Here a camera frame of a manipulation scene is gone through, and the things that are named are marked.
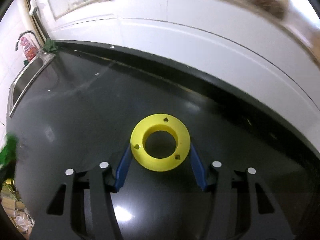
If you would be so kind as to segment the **steel sink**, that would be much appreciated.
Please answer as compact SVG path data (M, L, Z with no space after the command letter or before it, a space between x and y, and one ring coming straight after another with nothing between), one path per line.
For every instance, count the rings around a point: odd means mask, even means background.
M53 53L39 52L17 75L9 89L7 117L13 116L31 84L55 58Z

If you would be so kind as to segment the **red dish soap bag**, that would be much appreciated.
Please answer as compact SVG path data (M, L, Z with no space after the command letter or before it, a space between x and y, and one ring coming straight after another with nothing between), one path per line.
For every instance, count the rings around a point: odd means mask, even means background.
M28 62L30 62L39 52L38 48L24 36L20 39L20 46Z

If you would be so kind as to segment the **green cloth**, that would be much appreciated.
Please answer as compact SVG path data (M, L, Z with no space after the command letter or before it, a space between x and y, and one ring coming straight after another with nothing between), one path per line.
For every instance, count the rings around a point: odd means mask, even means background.
M56 54L57 51L58 51L58 46L53 40L51 40L50 38L47 38L45 43L44 43L44 46L43 46L42 50L45 53Z

